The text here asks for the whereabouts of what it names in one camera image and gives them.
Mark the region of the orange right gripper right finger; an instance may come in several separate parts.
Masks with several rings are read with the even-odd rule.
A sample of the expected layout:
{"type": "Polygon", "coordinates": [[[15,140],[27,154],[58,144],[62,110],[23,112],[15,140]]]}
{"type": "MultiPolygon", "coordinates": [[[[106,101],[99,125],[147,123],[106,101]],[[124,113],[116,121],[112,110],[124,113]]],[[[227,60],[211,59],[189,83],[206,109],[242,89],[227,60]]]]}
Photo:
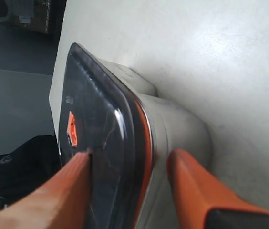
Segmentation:
{"type": "Polygon", "coordinates": [[[182,229],[269,229],[269,211],[217,180],[187,151],[173,150],[167,175],[182,229]]]}

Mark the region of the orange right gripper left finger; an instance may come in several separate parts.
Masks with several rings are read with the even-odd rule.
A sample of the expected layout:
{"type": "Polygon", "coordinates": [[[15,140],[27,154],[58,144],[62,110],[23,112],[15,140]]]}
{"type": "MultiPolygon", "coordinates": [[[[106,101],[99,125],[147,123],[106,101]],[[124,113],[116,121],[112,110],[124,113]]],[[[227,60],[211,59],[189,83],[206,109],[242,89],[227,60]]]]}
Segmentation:
{"type": "Polygon", "coordinates": [[[34,192],[0,211],[0,229],[81,229],[91,199],[90,155],[79,152],[34,192]]]}

